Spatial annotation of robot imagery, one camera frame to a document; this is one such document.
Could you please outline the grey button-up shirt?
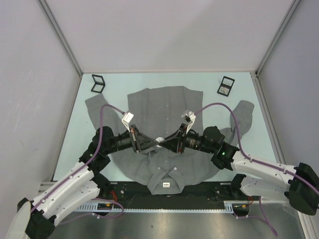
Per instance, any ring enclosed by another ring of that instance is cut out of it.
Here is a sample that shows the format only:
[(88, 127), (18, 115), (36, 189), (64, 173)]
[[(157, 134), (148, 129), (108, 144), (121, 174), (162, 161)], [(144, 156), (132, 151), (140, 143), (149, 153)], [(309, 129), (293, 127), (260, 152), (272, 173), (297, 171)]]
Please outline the grey button-up shirt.
[[(127, 99), (129, 111), (134, 115), (132, 124), (151, 138), (165, 138), (183, 123), (181, 115), (186, 110), (202, 108), (203, 92), (184, 86), (146, 88), (129, 94)], [(108, 107), (103, 95), (91, 97), (85, 104), (94, 128), (108, 126), (115, 134), (125, 131), (120, 117)], [(249, 131), (254, 107), (249, 101), (238, 103), (233, 115), (227, 119), (230, 126), (221, 130), (227, 143), (236, 146), (238, 138)], [(113, 153), (112, 158), (125, 176), (146, 185), (151, 193), (159, 193), (164, 188), (180, 192), (185, 186), (196, 185), (218, 172), (209, 154), (191, 149), (177, 154), (156, 147), (149, 153), (140, 154), (128, 148)]]

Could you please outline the silver crystal brooch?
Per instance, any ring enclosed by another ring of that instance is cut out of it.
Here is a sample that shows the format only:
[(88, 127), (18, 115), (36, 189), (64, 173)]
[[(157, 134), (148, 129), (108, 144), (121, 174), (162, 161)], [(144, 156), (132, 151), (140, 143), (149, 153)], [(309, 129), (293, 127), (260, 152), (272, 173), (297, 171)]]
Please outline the silver crystal brooch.
[(226, 88), (226, 87), (222, 87), (221, 88), (221, 91), (224, 93), (224, 94), (227, 94), (229, 92), (229, 89)]

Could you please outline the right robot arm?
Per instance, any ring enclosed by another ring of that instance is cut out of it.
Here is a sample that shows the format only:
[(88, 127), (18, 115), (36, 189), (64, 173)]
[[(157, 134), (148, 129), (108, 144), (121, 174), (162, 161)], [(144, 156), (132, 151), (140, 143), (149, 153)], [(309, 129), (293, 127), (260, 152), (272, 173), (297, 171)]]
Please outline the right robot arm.
[(319, 208), (319, 177), (309, 165), (285, 165), (244, 155), (240, 148), (226, 143), (215, 126), (207, 127), (199, 135), (182, 124), (172, 135), (158, 137), (156, 141), (175, 153), (184, 153), (190, 148), (211, 154), (211, 161), (217, 168), (237, 172), (233, 179), (235, 184), (230, 187), (230, 195), (236, 200), (247, 195), (286, 201), (310, 216)]

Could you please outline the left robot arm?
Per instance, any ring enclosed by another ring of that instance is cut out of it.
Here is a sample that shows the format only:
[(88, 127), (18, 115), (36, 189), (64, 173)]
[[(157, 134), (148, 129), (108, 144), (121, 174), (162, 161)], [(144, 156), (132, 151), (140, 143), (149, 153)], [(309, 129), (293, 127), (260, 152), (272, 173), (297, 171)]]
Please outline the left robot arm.
[(144, 152), (163, 142), (131, 126), (115, 136), (108, 126), (100, 127), (88, 149), (62, 179), (35, 198), (22, 199), (17, 206), (7, 239), (47, 239), (55, 228), (79, 206), (93, 199), (105, 199), (110, 182), (100, 172), (110, 162), (109, 154), (132, 148)]

